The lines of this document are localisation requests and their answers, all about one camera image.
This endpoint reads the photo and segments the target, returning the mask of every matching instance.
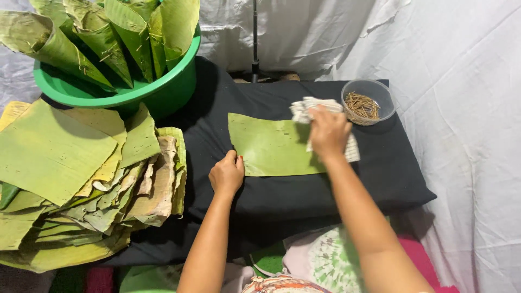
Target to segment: green plastic basin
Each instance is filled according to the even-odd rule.
[[[140,102],[144,102],[152,117],[160,119],[184,106],[195,90],[194,59],[201,43],[200,33],[197,26],[192,44],[178,65],[152,83],[134,79],[133,89],[113,84],[117,93],[107,92],[39,61],[34,62],[34,81],[49,98],[67,106],[112,108],[125,119],[138,110]]]

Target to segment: person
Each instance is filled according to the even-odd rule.
[[[309,138],[314,152],[327,169],[342,223],[358,254],[365,289],[377,293],[434,292],[344,158],[351,123],[343,113],[333,114],[321,106],[309,111],[313,117]],[[182,269],[177,293],[220,292],[225,273],[230,209],[243,178],[243,157],[233,150],[210,171],[215,195]],[[305,280],[296,282],[299,287],[292,288],[300,288],[302,292],[328,292],[318,286],[313,291],[313,284]]]

